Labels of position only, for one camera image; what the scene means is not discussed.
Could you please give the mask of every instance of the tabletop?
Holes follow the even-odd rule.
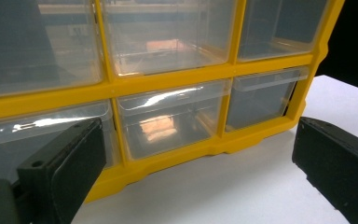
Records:
[[[316,77],[303,116],[358,136],[358,88]],[[292,163],[296,127],[234,154],[189,161],[84,204],[74,223],[348,223]]]

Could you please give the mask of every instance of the clear plastic drawer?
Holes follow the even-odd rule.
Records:
[[[228,84],[228,80],[218,80],[118,98],[131,157],[141,159],[214,135]]]
[[[104,1],[107,39],[120,76],[227,61],[235,0]]]
[[[89,0],[0,0],[0,95],[101,80]]]
[[[38,149],[82,119],[100,118],[106,150],[106,167],[114,164],[117,135],[108,101],[63,107],[43,114],[0,119],[0,178],[12,183],[16,168]]]
[[[239,60],[312,50],[328,0],[247,0]]]
[[[297,81],[307,78],[307,67],[235,77],[226,131],[234,131],[281,117]]]

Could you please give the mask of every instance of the yellow frame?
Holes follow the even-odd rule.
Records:
[[[330,0],[324,20],[322,21],[322,26],[319,31],[320,33],[315,40],[315,46],[312,52],[241,63],[237,62],[237,55],[241,39],[241,27],[244,18],[246,0],[238,0],[235,9],[234,29],[232,31],[231,46],[227,63],[185,71],[169,72],[165,73],[163,76],[118,77],[114,74],[110,60],[108,60],[110,56],[107,50],[102,23],[103,14],[100,0],[95,0],[99,31],[103,46],[103,56],[101,57],[105,74],[103,81],[91,86],[2,96],[0,97],[0,119],[40,112],[62,106],[78,105],[110,99],[115,114],[115,123],[117,125],[121,163],[103,170],[89,193],[86,202],[101,199],[102,197],[120,191],[126,185],[138,181],[146,175],[156,171],[206,155],[216,155],[223,152],[233,153],[255,145],[273,134],[294,127],[305,108],[305,97],[319,63],[327,54],[327,41],[333,31],[343,4],[344,0]],[[284,117],[272,119],[249,128],[237,130],[236,132],[226,133],[225,123],[229,103],[228,95],[225,96],[222,101],[216,136],[193,145],[181,147],[138,161],[130,161],[126,158],[126,152],[123,147],[123,136],[120,132],[121,124],[118,118],[116,102],[116,99],[119,96],[146,91],[164,90],[222,78],[232,79],[236,76],[303,65],[310,69],[310,74],[306,80],[297,83],[292,100],[289,103],[288,110]]]

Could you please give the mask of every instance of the storage cabinet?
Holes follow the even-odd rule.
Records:
[[[108,158],[87,201],[290,129],[343,2],[1,0],[0,177],[87,118]]]

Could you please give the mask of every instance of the dark background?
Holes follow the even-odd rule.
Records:
[[[317,75],[328,75],[358,87],[358,0],[345,1],[329,40],[328,55]]]

